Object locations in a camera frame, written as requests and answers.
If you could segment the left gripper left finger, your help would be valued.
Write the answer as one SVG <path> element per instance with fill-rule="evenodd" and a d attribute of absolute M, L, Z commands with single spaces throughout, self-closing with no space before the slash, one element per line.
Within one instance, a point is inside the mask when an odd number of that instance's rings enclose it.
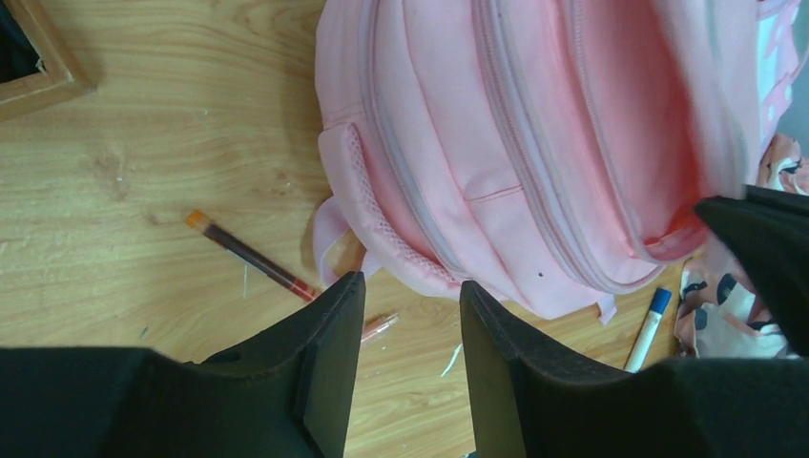
<path fill-rule="evenodd" d="M 1 352 L 5 457 L 340 457 L 365 301 L 350 272 L 200 363 L 146 347 Z"/>

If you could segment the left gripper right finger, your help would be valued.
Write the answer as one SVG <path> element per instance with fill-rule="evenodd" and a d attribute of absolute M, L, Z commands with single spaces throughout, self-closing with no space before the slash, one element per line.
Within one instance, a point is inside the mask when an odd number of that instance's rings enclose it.
<path fill-rule="evenodd" d="M 671 358 L 631 373 L 460 294 L 480 457 L 804 457 L 804 360 Z"/>

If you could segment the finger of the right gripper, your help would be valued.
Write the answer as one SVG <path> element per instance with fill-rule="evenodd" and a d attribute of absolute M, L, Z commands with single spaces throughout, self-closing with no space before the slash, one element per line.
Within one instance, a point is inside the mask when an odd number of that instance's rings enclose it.
<path fill-rule="evenodd" d="M 792 349 L 808 355 L 808 197 L 746 188 L 710 197 L 695 213 L 734 255 Z"/>

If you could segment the pink pen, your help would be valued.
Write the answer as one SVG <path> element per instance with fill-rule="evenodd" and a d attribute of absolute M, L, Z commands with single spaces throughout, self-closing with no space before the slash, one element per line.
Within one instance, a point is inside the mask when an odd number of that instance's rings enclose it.
<path fill-rule="evenodd" d="M 371 319 L 363 326 L 361 344 L 367 344 L 387 332 L 400 319 L 398 313 L 380 315 Z"/>

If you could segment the blue white marker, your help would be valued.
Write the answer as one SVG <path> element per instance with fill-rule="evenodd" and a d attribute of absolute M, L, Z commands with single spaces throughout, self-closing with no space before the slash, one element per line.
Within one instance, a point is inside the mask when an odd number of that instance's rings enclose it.
<path fill-rule="evenodd" d="M 672 296 L 673 292 L 668 289 L 657 288 L 655 290 L 649 310 L 624 365 L 625 371 L 634 373 L 641 369 L 652 347 L 654 336 Z"/>

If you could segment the pink school backpack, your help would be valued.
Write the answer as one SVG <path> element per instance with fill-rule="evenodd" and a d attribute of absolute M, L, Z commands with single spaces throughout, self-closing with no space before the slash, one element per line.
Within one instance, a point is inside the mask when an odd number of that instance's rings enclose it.
<path fill-rule="evenodd" d="M 328 1 L 316 33 L 325 283 L 362 269 L 429 297 L 464 281 L 544 319 L 696 252 L 737 198 L 808 55 L 804 1 Z"/>

